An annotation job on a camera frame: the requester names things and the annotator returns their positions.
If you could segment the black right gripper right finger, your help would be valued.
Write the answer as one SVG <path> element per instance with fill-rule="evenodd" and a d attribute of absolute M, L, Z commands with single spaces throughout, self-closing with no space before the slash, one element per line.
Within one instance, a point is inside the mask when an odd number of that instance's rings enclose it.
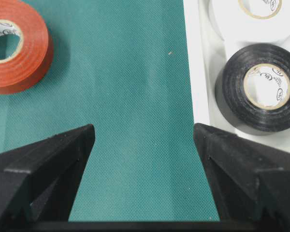
<path fill-rule="evenodd" d="M 221 220 L 290 232 L 290 153 L 202 123 L 193 139 Z"/>

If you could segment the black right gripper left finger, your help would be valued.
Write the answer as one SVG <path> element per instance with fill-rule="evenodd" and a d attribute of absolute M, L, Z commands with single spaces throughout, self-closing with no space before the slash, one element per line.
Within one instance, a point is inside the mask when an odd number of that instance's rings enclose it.
<path fill-rule="evenodd" d="M 88 124 L 0 153 L 0 232 L 67 221 L 94 142 Z"/>

